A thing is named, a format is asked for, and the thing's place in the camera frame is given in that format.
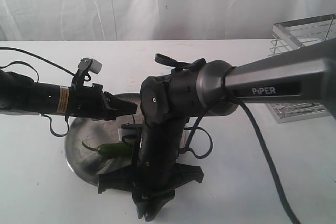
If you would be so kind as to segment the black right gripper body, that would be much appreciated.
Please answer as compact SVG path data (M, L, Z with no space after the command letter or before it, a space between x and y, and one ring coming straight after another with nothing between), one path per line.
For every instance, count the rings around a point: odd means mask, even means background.
M169 173L167 182L161 185L159 180L153 177L148 182L142 181L135 168L128 165L110 173L100 174L98 193L101 194L108 189L131 192L138 212L145 212L151 208L157 211L174 198L175 189L192 181L201 183L203 177L203 171L199 166L176 163Z

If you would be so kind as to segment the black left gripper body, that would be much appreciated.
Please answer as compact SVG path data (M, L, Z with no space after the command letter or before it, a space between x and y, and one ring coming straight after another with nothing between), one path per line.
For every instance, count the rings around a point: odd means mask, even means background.
M68 115L77 118L96 120L115 120L117 109L111 93L103 91L102 85L93 84L91 87L70 87Z

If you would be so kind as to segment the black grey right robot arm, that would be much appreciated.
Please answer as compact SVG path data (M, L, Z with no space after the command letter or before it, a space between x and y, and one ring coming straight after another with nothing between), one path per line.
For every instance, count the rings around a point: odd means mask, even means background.
M147 77L140 89L144 116L132 164L98 178L98 191L129 191L139 217L150 219L189 182L201 183L198 166L177 163L187 120L233 113L246 103L316 102L335 114L335 40L330 39L234 67L200 59L192 64L157 54L171 66L165 76Z

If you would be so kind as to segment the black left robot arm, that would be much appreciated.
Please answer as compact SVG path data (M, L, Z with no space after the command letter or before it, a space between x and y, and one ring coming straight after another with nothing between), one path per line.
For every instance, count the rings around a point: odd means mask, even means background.
M102 85L67 87L35 82L14 72L1 71L1 112L66 115L115 120L135 114L138 106L102 90Z

